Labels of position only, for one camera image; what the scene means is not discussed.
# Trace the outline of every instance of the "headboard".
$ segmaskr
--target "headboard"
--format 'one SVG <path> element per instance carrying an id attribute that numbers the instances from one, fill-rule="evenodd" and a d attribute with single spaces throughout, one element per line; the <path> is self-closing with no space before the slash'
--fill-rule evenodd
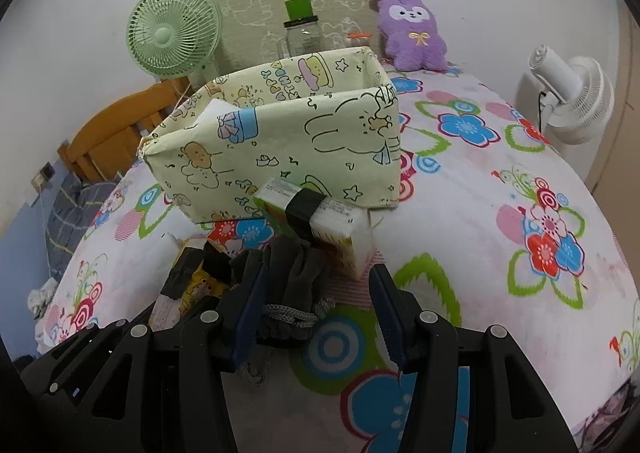
<path id="1" fill-rule="evenodd" d="M 187 78 L 166 80 L 114 102 L 82 126 L 71 144 L 58 148 L 60 159 L 83 181 L 124 175 L 136 160 L 138 123 L 150 133 L 164 120 L 162 110 L 173 109 L 188 86 Z"/>

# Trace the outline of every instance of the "green fan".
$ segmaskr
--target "green fan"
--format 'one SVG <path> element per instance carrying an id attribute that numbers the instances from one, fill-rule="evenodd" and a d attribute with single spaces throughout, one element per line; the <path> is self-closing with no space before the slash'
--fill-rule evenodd
<path id="1" fill-rule="evenodd" d="M 210 74 L 221 26 L 215 0 L 140 0 L 129 17 L 127 45 L 134 61 L 161 79 Z"/>

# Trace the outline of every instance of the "screw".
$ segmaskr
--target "screw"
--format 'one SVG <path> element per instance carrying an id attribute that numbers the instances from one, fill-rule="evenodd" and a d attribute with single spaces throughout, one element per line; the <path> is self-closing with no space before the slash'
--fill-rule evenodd
<path id="1" fill-rule="evenodd" d="M 435 323 L 438 320 L 436 312 L 431 310 L 423 310 L 420 312 L 420 321 L 424 323 Z"/>
<path id="2" fill-rule="evenodd" d="M 200 314 L 200 321 L 203 323 L 213 323 L 218 321 L 219 314 L 215 310 L 206 310 Z"/>
<path id="3" fill-rule="evenodd" d="M 146 325 L 136 325 L 131 329 L 131 335 L 135 338 L 141 338 L 146 334 Z"/>
<path id="4" fill-rule="evenodd" d="M 507 329 L 500 325 L 492 325 L 491 334 L 497 338 L 505 338 L 507 337 Z"/>

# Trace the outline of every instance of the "floral bedsheet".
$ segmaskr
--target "floral bedsheet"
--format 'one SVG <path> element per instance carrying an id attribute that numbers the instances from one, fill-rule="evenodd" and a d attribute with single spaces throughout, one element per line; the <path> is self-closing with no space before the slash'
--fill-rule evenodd
<path id="1" fill-rule="evenodd" d="M 372 212 L 376 261 L 454 325 L 505 326 L 584 435 L 640 357 L 638 292 L 609 224 L 548 140 L 476 78 L 385 69 L 401 112 L 401 202 Z M 262 218 L 194 225 L 134 165 L 78 246 L 42 320 L 44 344 L 131 319 L 158 295 L 176 239 L 207 234 L 234 255 L 273 231 Z M 304 348 L 271 353 L 263 386 L 224 376 L 241 451 L 398 447 L 415 377 L 389 360 L 366 279 L 328 293 L 340 305 Z M 454 452 L 467 387 L 461 369 Z"/>

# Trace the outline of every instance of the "plush toy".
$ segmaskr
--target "plush toy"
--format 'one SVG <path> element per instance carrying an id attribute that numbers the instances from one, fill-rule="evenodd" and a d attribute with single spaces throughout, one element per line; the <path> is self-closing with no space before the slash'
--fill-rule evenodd
<path id="1" fill-rule="evenodd" d="M 436 19 L 420 0 L 382 0 L 378 28 L 397 70 L 447 69 L 447 45 L 438 35 Z"/>

